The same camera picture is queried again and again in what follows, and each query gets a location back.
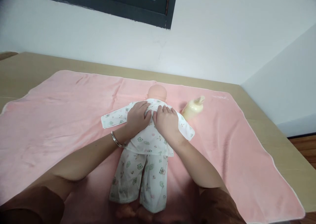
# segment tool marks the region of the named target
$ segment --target baby doll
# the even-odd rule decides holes
[[[161,85],[149,88],[147,102],[148,110],[157,111],[158,106],[168,106],[165,101],[166,89]],[[128,111],[136,102],[113,111],[101,117],[103,128],[110,128],[126,122]],[[191,140],[195,132],[186,122],[184,117],[178,113],[179,131],[187,139]],[[118,217],[131,217],[133,210],[128,205],[138,198],[139,190],[140,204],[153,213],[165,209],[167,201],[167,166],[168,157],[173,157],[173,149],[167,141],[158,133],[154,126],[152,117],[148,126],[133,137],[120,157],[110,191],[110,201],[123,204],[117,210]]]

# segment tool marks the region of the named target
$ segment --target yellow bottle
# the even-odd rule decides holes
[[[198,99],[190,100],[185,108],[181,111],[181,115],[186,121],[192,119],[203,110],[204,96],[200,96]]]

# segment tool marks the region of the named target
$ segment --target pajama pants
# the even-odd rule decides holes
[[[141,189],[140,204],[144,208],[152,213],[164,210],[167,166],[167,156],[143,155],[124,149],[112,181],[109,200],[121,204],[133,202]]]

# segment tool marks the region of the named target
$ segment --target hand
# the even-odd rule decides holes
[[[167,140],[170,146],[178,143],[184,137],[179,131],[178,115],[173,108],[159,106],[152,117],[158,132]]]
[[[129,137],[134,137],[149,124],[151,118],[151,110],[144,116],[150,103],[147,101],[137,102],[127,114],[127,122],[125,124],[126,132]]]

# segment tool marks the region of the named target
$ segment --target silver bracelet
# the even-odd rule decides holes
[[[116,138],[114,137],[113,131],[111,131],[111,134],[112,134],[112,138],[113,138],[114,142],[116,143],[116,145],[119,146],[119,147],[123,147],[123,146],[116,140]]]

